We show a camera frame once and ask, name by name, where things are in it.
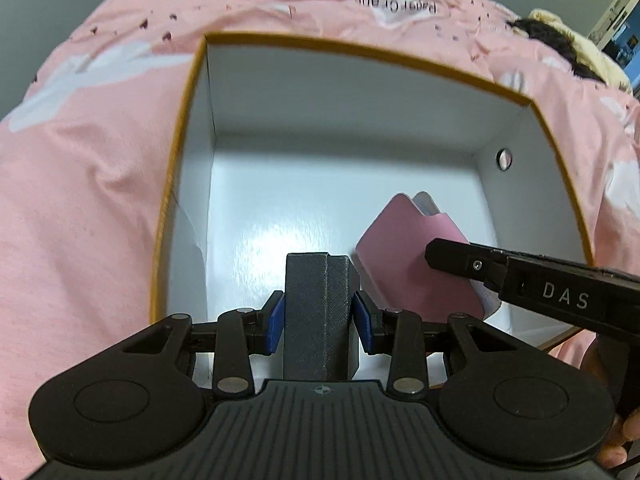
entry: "finger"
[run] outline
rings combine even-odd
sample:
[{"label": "finger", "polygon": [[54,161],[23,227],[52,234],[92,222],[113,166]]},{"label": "finger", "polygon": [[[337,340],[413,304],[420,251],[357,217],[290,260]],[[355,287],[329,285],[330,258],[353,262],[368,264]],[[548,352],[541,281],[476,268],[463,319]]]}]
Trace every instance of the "finger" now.
[{"label": "finger", "polygon": [[603,446],[596,455],[598,462],[604,469],[611,469],[626,462],[626,451],[622,446]]},{"label": "finger", "polygon": [[640,438],[640,408],[633,410],[622,427],[622,435],[628,440],[638,440]]},{"label": "finger", "polygon": [[616,415],[616,418],[613,420],[611,430],[609,431],[609,436],[607,437],[607,446],[622,446],[629,441],[624,430],[625,424],[626,421],[623,421],[621,416]]}]

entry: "round black pad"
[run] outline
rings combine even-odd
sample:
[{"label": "round black pad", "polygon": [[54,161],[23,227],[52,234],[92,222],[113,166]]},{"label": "round black pad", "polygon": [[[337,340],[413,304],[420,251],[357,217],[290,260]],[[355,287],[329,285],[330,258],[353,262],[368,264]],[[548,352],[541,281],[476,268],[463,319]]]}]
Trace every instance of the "round black pad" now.
[{"label": "round black pad", "polygon": [[149,392],[131,381],[101,381],[90,384],[76,397],[76,410],[94,422],[123,422],[142,413]]},{"label": "round black pad", "polygon": [[116,469],[183,444],[204,416],[199,388],[158,355],[89,359],[35,394],[29,419],[50,460]]},{"label": "round black pad", "polygon": [[494,399],[511,415],[535,419],[551,418],[569,403],[562,386],[537,377],[507,379],[495,387]]},{"label": "round black pad", "polygon": [[467,365],[444,384],[439,409],[471,449],[536,466],[592,458],[614,413],[599,383],[537,351],[496,352]]}]

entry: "white print on fabric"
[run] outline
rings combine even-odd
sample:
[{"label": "white print on fabric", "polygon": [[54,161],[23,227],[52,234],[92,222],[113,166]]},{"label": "white print on fabric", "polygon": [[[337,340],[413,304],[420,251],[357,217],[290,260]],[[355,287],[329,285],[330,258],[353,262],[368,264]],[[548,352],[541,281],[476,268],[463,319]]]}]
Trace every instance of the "white print on fabric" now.
[{"label": "white print on fabric", "polygon": [[281,12],[286,12],[287,14],[291,12],[291,7],[285,4],[271,4],[271,9],[280,10]]},{"label": "white print on fabric", "polygon": [[430,18],[436,15],[436,3],[431,0],[355,0],[369,7],[380,25],[393,27],[405,20]]},{"label": "white print on fabric", "polygon": [[616,119],[624,126],[625,133],[628,136],[636,136],[636,122],[631,119],[628,110],[626,110],[622,104],[616,101],[613,97],[608,96],[601,97],[600,102],[616,116]]},{"label": "white print on fabric", "polygon": [[542,63],[547,66],[552,66],[553,68],[557,68],[558,70],[562,70],[566,74],[566,65],[562,63],[559,59],[555,57],[547,56],[542,58]]},{"label": "white print on fabric", "polygon": [[72,56],[59,65],[43,88],[7,115],[9,129],[15,133],[51,120],[78,89],[119,83],[192,59],[191,54],[156,56],[151,45],[141,41],[114,46],[94,60]]},{"label": "white print on fabric", "polygon": [[498,83],[521,94],[527,94],[529,92],[524,74],[520,70],[516,70],[516,72],[505,72],[500,76],[500,79],[498,79]]},{"label": "white print on fabric", "polygon": [[628,209],[640,219],[640,167],[637,160],[614,162],[607,171],[604,195],[617,209]]}]

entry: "white cardboard box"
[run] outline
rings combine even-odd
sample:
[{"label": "white cardboard box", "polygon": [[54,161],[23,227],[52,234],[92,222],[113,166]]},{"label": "white cardboard box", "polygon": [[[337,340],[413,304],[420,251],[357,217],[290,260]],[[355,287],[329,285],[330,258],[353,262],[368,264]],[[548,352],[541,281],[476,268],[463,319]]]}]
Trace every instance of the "white cardboard box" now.
[{"label": "white cardboard box", "polygon": [[[498,168],[507,148],[513,163]],[[561,155],[526,96],[453,68],[320,39],[211,34],[176,127],[152,320],[260,308],[290,252],[352,254],[398,192],[427,191],[469,241],[592,263]],[[512,306],[492,324],[549,345],[571,327]],[[430,382],[444,379],[430,357]],[[282,357],[252,356],[261,379]],[[362,351],[357,378],[386,376]],[[198,361],[198,382],[209,363]]]}]

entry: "yellow blanket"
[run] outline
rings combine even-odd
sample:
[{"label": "yellow blanket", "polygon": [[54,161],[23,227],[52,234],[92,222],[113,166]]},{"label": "yellow blanket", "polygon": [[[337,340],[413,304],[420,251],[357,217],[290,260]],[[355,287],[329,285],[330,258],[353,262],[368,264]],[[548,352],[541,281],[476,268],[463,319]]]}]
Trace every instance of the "yellow blanket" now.
[{"label": "yellow blanket", "polygon": [[628,94],[632,93],[631,82],[625,72],[609,56],[598,50],[593,41],[571,30],[559,16],[548,10],[534,9],[529,17],[544,22],[571,38],[578,61],[591,68],[608,86],[620,88]]}]

